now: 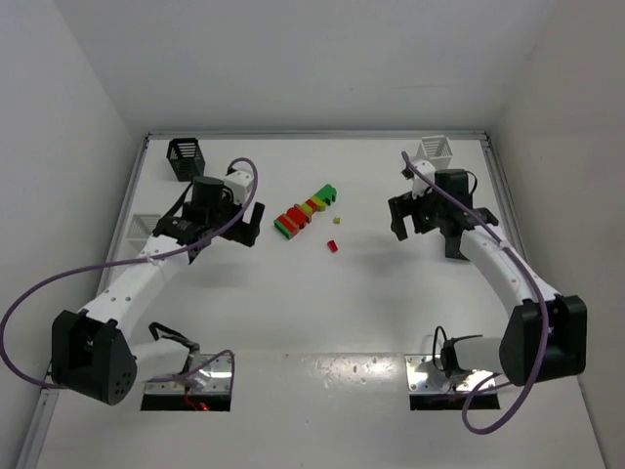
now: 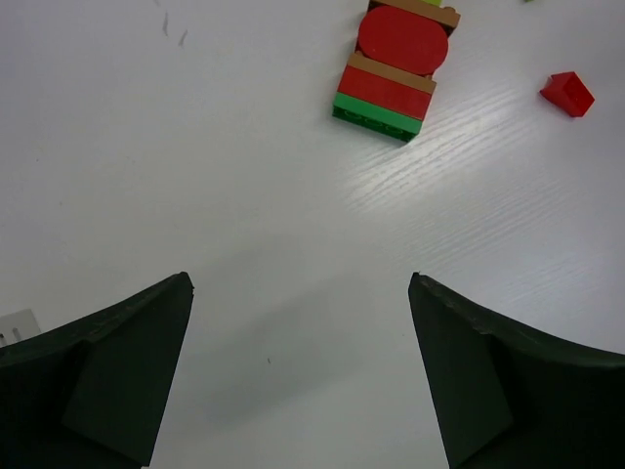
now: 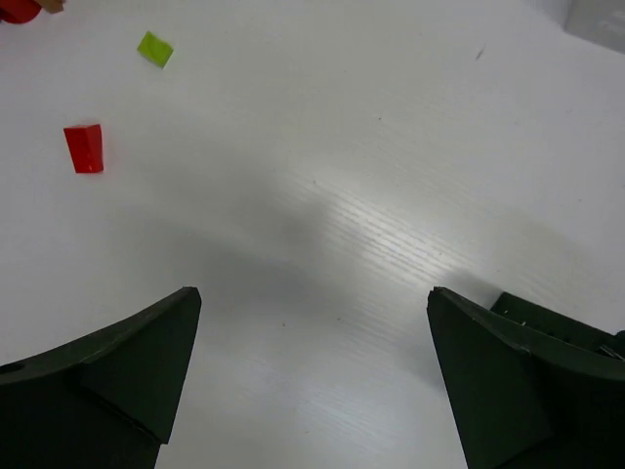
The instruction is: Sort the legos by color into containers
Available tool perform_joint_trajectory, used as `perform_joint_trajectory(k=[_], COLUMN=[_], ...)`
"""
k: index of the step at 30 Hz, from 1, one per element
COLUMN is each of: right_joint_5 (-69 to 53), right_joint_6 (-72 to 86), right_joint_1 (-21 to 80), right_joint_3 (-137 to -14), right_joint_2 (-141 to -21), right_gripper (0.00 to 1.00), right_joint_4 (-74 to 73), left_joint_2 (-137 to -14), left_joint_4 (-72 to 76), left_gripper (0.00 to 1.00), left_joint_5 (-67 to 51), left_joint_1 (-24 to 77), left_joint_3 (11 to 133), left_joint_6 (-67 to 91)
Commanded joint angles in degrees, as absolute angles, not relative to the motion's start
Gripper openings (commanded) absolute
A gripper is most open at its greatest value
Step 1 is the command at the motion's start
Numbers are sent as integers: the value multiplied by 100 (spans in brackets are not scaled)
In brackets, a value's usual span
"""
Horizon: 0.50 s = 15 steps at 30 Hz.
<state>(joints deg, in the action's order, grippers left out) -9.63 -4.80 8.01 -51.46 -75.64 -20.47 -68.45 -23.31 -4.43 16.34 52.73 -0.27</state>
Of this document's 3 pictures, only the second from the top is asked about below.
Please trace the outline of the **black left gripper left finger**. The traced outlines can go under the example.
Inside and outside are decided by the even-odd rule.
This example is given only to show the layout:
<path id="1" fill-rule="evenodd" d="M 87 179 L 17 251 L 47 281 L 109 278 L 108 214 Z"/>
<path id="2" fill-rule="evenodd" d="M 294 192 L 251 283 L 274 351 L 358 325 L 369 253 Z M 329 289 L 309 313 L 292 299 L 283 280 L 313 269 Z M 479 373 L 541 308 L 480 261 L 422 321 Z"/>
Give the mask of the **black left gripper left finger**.
<path id="1" fill-rule="evenodd" d="M 1 350 L 4 468 L 147 468 L 185 339 L 180 272 Z"/>

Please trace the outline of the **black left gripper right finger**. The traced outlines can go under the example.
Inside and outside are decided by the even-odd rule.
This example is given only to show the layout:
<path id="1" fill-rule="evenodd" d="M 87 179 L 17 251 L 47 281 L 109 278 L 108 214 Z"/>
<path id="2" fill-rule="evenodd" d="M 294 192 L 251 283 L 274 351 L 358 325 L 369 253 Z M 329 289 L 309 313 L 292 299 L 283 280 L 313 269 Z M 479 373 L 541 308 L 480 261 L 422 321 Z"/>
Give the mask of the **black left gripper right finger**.
<path id="1" fill-rule="evenodd" d="M 431 277 L 408 288 L 451 468 L 621 468 L 624 357 L 486 309 Z"/>

